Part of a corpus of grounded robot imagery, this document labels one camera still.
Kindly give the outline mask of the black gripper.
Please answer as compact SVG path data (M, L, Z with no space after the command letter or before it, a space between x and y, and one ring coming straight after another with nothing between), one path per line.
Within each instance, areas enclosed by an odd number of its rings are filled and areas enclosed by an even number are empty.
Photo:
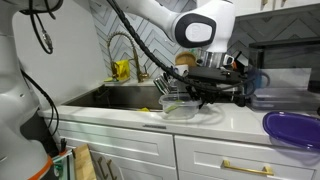
M208 67L190 67L186 78L188 80L186 91L193 100L245 97L242 87L247 83L247 78L239 72Z

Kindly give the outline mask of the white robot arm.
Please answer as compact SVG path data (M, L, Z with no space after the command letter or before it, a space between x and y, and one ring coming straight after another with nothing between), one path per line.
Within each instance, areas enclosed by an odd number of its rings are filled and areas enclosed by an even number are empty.
M212 53L227 51L234 28L235 5L230 0L195 0L185 12L173 11L163 0L0 0L0 180L38 180L51 164L38 140L26 139L20 127L36 114L39 101L20 71L13 17L29 17L55 11L67 18L56 28L60 35L71 34L71 48L90 45L101 26L123 20L130 31L136 26L129 14L143 18L162 30L168 40L183 48L200 48Z

